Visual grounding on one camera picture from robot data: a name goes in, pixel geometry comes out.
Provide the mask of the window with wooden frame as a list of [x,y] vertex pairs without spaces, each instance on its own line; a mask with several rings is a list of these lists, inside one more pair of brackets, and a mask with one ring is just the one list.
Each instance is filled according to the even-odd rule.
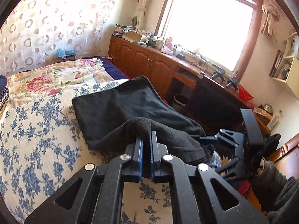
[[173,38],[241,79],[251,60],[263,0],[164,0],[155,34]]

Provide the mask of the blue floral white bedspread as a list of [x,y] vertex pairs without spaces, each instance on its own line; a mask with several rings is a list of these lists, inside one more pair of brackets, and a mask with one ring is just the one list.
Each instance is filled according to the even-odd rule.
[[[66,90],[6,112],[1,124],[1,210],[4,221],[24,223],[39,205],[87,163],[107,164],[125,152],[92,150],[85,142],[72,100],[115,88],[129,80]],[[206,164],[221,165],[217,152],[214,151]]]

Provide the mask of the wooden sideboard cabinet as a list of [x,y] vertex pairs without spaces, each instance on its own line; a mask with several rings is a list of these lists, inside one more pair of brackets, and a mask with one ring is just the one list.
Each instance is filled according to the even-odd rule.
[[[198,68],[182,60],[115,36],[110,38],[108,55],[112,58],[113,65],[127,76],[146,76],[159,96],[169,104],[172,104],[174,95],[181,95],[186,88],[189,89],[186,95],[189,100],[197,80],[202,75],[205,76]],[[238,98],[237,93],[228,91]],[[191,117],[187,112],[187,105],[183,113]]]

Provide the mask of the circle pattern sheer curtain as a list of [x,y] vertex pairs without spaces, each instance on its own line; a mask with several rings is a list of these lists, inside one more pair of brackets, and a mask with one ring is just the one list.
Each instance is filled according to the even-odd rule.
[[21,0],[1,26],[1,74],[55,63],[67,51],[77,57],[99,54],[114,5],[115,0]]

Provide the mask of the folded navy garment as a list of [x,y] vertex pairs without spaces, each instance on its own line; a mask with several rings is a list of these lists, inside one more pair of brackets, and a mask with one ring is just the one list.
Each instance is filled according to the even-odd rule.
[[3,75],[0,75],[0,93],[3,92],[4,88],[6,87],[7,85],[7,78]]

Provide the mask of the navy blue blanket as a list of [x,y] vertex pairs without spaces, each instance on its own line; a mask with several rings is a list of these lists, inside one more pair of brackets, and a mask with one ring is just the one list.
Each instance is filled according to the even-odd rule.
[[113,65],[107,58],[99,57],[99,59],[103,63],[103,67],[105,68],[106,72],[114,79],[130,79],[126,76],[122,71],[120,71],[115,65]]

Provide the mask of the waste bin under desk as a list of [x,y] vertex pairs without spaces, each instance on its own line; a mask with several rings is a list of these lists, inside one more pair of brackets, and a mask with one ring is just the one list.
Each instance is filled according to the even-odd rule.
[[171,106],[179,113],[182,113],[184,111],[184,108],[186,107],[188,102],[188,98],[186,98],[183,95],[176,94],[173,97],[173,102]]

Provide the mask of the wall shelf with books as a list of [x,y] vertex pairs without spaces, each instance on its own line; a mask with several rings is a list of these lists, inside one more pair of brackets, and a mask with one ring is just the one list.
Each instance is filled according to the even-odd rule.
[[294,32],[283,43],[285,49],[277,51],[269,75],[298,99],[298,33]]

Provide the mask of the teal box on headboard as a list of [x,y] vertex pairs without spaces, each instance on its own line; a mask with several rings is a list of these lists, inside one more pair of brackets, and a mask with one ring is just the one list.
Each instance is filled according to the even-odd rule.
[[75,50],[64,50],[63,48],[58,48],[56,51],[56,61],[57,63],[65,61],[75,60]]

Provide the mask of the pink floral quilt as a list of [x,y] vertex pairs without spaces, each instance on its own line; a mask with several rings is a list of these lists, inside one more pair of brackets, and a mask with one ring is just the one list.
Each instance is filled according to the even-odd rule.
[[8,78],[8,109],[82,86],[112,81],[102,59],[78,59],[47,65]]

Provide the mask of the black sweatshirt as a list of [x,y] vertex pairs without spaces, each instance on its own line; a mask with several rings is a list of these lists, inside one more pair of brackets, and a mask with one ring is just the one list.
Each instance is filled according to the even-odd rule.
[[206,135],[200,124],[166,104],[144,76],[76,97],[72,104],[85,142],[92,150],[122,152],[140,136],[149,156],[154,131],[158,143],[187,164],[206,163],[214,153],[213,146],[200,143],[200,137]]

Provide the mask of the cardboard box on cabinet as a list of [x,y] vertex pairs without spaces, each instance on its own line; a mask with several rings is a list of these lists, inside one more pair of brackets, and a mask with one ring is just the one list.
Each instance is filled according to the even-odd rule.
[[141,41],[141,42],[145,42],[147,40],[147,36],[139,34],[135,31],[131,31],[129,30],[126,33],[126,37],[133,40],[133,41]]

